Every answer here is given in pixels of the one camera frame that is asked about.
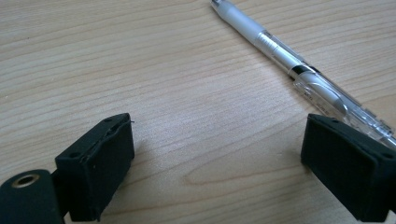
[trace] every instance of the wooden table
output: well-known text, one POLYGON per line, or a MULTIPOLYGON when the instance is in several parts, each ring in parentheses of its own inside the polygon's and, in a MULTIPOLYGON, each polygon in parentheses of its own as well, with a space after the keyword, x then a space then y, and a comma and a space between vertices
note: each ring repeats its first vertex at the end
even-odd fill
MULTIPOLYGON (((396 1, 234 2, 396 127, 396 1)), ((357 222, 300 163, 318 111, 208 0, 4 0, 0 68, 1 183, 128 112, 102 223, 357 222)))

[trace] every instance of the ballpoint pen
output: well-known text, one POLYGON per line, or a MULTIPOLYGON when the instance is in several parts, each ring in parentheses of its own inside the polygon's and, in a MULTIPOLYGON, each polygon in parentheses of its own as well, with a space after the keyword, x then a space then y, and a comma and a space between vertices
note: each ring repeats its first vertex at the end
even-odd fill
POLYGON ((323 76, 299 54, 227 0, 212 0, 219 16, 294 79, 297 91, 325 116, 343 121, 396 150, 393 129, 323 76))

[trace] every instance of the pen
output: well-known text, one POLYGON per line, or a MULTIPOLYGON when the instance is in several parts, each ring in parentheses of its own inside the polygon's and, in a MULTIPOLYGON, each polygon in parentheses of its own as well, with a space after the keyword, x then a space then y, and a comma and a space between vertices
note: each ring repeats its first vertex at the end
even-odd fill
POLYGON ((396 150, 393 129, 323 76, 291 48, 226 0, 212 0, 219 16, 294 79, 297 91, 325 116, 343 121, 396 150))

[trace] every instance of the table surface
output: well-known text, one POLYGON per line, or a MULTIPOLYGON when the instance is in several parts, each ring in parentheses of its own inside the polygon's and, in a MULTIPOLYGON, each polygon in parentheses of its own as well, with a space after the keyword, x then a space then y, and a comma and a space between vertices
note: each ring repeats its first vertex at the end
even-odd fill
MULTIPOLYGON (((396 127, 396 1, 234 3, 396 127)), ((5 0, 0 67, 1 182, 128 112, 102 223, 357 222, 300 163, 318 111, 208 0, 5 0)))

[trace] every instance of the pen tip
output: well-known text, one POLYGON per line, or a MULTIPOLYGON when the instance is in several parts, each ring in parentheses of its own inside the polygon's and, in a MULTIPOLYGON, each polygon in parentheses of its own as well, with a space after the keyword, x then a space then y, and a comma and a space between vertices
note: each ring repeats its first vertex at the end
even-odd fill
POLYGON ((223 0, 212 0, 212 7, 213 8, 218 8, 222 1, 223 0))

